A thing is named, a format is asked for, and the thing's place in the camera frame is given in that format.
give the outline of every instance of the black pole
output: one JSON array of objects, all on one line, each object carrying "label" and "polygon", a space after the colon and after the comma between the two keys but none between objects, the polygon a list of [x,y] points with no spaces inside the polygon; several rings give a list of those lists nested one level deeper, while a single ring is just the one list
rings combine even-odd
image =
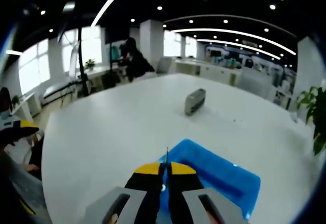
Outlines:
[{"label": "black pole", "polygon": [[112,42],[110,39],[110,71],[112,71]]},{"label": "black pole", "polygon": [[84,66],[83,66],[83,58],[82,58],[82,27],[78,27],[78,41],[79,41],[79,49],[78,49],[78,56],[79,56],[79,68],[80,68],[80,77],[81,77],[81,85],[83,86],[83,93],[84,96],[88,96],[88,89],[87,89],[87,77],[84,73]]}]

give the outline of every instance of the floor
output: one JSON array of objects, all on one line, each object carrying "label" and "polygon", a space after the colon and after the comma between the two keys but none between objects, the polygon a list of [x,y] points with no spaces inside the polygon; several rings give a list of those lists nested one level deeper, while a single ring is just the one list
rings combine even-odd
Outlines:
[{"label": "floor", "polygon": [[45,131],[46,125],[47,125],[47,122],[48,122],[48,120],[50,118],[51,113],[53,111],[56,111],[57,109],[67,107],[69,104],[71,104],[75,100],[76,100],[75,98],[71,99],[71,96],[68,95],[65,98],[62,107],[61,107],[61,99],[57,99],[57,100],[49,103],[48,105],[46,105],[46,106],[44,106],[42,108],[41,113],[39,113],[36,117],[34,117],[35,124],[39,128],[41,128],[43,131]]}]

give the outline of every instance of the black jacket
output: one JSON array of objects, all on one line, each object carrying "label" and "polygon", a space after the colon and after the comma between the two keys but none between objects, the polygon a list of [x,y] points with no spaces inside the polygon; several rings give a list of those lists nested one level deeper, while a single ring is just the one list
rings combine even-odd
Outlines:
[{"label": "black jacket", "polygon": [[154,68],[143,57],[142,53],[137,51],[133,55],[131,61],[123,61],[124,65],[127,65],[126,73],[129,81],[134,78],[143,76],[146,72],[155,72]]}]

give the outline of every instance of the white wall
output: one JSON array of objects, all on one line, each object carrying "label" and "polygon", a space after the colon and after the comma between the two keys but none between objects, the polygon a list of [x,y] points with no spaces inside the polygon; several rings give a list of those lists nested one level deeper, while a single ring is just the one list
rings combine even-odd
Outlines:
[{"label": "white wall", "polygon": [[13,97],[14,95],[21,96],[19,74],[18,74],[18,61],[12,64],[2,74],[1,87],[7,87],[11,97]]},{"label": "white wall", "polygon": [[[289,109],[296,111],[296,98],[302,91],[307,91],[311,86],[321,86],[322,79],[325,77],[325,68],[322,56],[316,44],[306,37],[299,41],[297,52],[297,75],[293,89],[293,97]],[[306,112],[299,115],[305,120]]]}]

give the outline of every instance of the white pillar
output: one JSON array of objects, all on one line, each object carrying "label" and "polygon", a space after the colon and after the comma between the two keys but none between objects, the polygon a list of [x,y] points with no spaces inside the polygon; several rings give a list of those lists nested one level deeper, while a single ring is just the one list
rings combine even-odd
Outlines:
[{"label": "white pillar", "polygon": [[197,42],[197,56],[196,58],[198,60],[204,60],[205,59],[205,45],[201,42]]},{"label": "white pillar", "polygon": [[155,20],[146,20],[140,28],[140,51],[154,68],[163,57],[164,32],[163,23]]},{"label": "white pillar", "polygon": [[181,36],[181,57],[185,57],[185,37]]}]

